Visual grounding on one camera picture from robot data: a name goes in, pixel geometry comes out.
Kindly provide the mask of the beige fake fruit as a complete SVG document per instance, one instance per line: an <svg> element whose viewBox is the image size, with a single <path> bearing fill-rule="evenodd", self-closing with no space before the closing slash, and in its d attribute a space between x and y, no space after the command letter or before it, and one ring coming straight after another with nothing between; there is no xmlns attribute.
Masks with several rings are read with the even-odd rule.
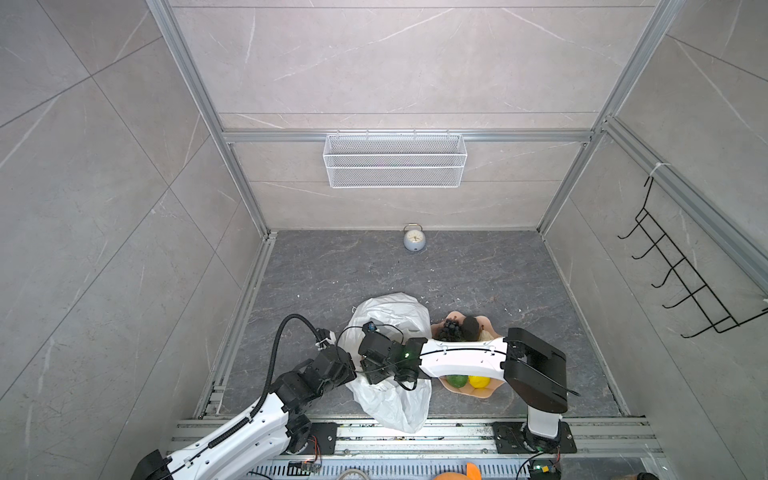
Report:
<svg viewBox="0 0 768 480"><path fill-rule="evenodd" d="M481 331L480 335L479 335L479 341L481 341L481 342L492 341L495 338L496 338L496 336L494 334L490 333L489 331L485 331L485 330Z"/></svg>

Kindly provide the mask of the white plastic bag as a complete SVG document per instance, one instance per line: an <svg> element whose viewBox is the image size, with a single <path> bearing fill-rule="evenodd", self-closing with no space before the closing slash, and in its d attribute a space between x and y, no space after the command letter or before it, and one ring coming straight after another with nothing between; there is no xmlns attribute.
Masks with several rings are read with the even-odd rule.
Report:
<svg viewBox="0 0 768 480"><path fill-rule="evenodd" d="M382 426L411 434L425 424L432 393L404 358L404 343L431 337L428 309L402 292L359 304L338 346L350 354L356 378L347 384L354 400Z"/></svg>

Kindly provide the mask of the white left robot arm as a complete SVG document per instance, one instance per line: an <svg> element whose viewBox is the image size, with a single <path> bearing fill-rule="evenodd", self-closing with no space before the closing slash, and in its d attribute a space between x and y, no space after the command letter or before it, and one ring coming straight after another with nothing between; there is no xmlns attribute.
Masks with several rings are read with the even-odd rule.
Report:
<svg viewBox="0 0 768 480"><path fill-rule="evenodd" d="M134 479L237 479L257 464L311 445L308 407L326 392L356 378L351 355L338 346L281 374L263 401L213 433L165 456L154 450L141 459Z"/></svg>

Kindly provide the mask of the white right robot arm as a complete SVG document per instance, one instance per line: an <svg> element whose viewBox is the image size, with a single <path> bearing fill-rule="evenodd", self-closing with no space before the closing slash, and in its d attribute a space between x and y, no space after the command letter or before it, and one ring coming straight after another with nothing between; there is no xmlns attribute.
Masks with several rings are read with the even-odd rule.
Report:
<svg viewBox="0 0 768 480"><path fill-rule="evenodd" d="M566 356L521 328L485 342L443 342L414 337L403 343L365 327L358 346L362 371L371 384L392 378L411 384L419 378L450 375L504 381L527 405L527 441L557 443L568 410Z"/></svg>

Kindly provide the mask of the dark purple fake grapes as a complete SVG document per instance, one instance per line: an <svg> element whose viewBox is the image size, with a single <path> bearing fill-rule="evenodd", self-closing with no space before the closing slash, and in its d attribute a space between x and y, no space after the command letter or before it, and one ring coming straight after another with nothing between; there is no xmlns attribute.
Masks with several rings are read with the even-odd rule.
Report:
<svg viewBox="0 0 768 480"><path fill-rule="evenodd" d="M462 320L446 319L437 329L433 338L444 342L476 342L480 338L481 326L475 317Z"/></svg>

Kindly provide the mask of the green fake fruit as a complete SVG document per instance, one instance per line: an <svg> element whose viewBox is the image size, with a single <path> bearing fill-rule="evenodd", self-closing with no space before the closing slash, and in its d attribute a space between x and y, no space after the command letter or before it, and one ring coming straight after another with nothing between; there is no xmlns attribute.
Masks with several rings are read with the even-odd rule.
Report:
<svg viewBox="0 0 768 480"><path fill-rule="evenodd" d="M469 382L469 377L466 375L448 375L444 379L451 387L456 389L464 388Z"/></svg>

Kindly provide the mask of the yellow fake fruit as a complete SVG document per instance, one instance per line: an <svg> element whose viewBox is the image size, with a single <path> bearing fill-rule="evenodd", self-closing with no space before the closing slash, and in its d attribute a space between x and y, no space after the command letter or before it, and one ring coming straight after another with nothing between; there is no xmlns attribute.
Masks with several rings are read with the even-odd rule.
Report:
<svg viewBox="0 0 768 480"><path fill-rule="evenodd" d="M473 389L485 389L490 385L491 379L482 376L469 376L468 383Z"/></svg>

